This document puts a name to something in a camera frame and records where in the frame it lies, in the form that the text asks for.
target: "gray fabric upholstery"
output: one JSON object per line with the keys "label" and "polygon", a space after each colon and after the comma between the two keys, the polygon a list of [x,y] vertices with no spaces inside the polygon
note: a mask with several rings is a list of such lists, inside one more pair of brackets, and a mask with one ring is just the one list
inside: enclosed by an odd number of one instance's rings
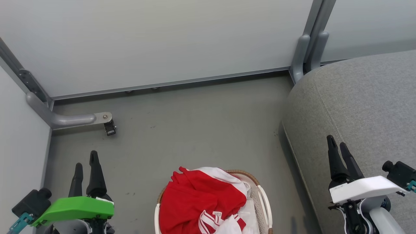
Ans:
{"label": "gray fabric upholstery", "polygon": [[[291,91],[283,125],[324,234],[343,233],[328,210],[326,136],[345,142],[364,176],[386,176],[386,160],[416,168],[416,50],[336,62],[306,74]],[[406,233],[416,230],[416,194],[389,196]]]}

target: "white panel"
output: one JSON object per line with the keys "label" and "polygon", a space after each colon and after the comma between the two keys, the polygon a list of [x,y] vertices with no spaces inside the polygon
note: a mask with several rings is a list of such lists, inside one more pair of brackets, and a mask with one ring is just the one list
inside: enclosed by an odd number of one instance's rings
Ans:
{"label": "white panel", "polygon": [[51,96],[290,66],[312,0],[7,0],[0,36]]}
{"label": "white panel", "polygon": [[416,1],[337,0],[322,61],[416,49]]}
{"label": "white panel", "polygon": [[[26,104],[25,93],[2,67],[0,110],[0,225],[6,233],[17,220],[12,208],[43,184],[50,128]],[[26,227],[21,233],[32,232]]]}

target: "white plastic basket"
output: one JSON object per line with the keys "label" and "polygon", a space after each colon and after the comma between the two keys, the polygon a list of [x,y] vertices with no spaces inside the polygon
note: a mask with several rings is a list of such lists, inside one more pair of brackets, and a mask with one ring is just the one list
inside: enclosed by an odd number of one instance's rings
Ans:
{"label": "white plastic basket", "polygon": [[[270,208],[269,200],[260,186],[258,180],[248,172],[242,170],[227,170],[226,172],[239,178],[241,181],[246,182],[251,187],[251,198],[254,201],[254,209],[257,217],[257,224],[259,227],[260,234],[273,234],[272,229],[272,210]],[[159,209],[163,197],[163,192],[159,195],[155,208],[155,234],[162,234],[159,227]]]}

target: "baseboard trim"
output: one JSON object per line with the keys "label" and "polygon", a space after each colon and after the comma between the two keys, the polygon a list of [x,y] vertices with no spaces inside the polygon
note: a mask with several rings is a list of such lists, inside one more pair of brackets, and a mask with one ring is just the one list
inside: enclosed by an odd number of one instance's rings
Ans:
{"label": "baseboard trim", "polygon": [[143,89],[150,89],[150,88],[170,86],[170,85],[182,85],[182,84],[203,82],[203,81],[209,81],[209,80],[219,80],[219,79],[243,77],[243,76],[249,76],[249,75],[258,75],[258,74],[270,73],[270,72],[279,72],[279,71],[285,71],[289,69],[290,67],[280,67],[280,68],[273,68],[273,69],[253,71],[253,72],[242,72],[242,73],[236,73],[236,74],[230,74],[230,75],[220,75],[220,76],[212,76],[212,77],[205,77],[205,78],[198,78],[198,79],[191,79],[191,80],[181,80],[181,81],[166,82],[166,83],[153,84],[153,85],[140,85],[140,86],[134,86],[134,87],[119,88],[119,89],[101,90],[101,91],[85,92],[85,93],[79,93],[79,94],[55,96],[55,97],[51,97],[51,99],[55,101],[55,100],[71,99],[71,98],[76,98],[76,97],[87,97],[87,96],[93,96],[93,95],[109,94],[109,93],[115,93],[115,92],[143,90]]}

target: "gray floor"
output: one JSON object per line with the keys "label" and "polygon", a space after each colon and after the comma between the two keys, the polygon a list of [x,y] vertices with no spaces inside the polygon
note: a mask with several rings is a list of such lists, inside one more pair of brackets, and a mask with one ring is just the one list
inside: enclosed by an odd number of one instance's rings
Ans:
{"label": "gray floor", "polygon": [[89,182],[89,152],[96,150],[108,194],[115,201],[116,233],[154,233],[156,199],[180,166],[242,169],[265,189],[275,233],[319,233],[291,158],[280,143],[282,106],[292,88],[287,73],[209,85],[107,95],[55,106],[60,114],[109,111],[117,134],[103,127],[54,132],[45,186],[52,200],[68,196],[75,164]]}

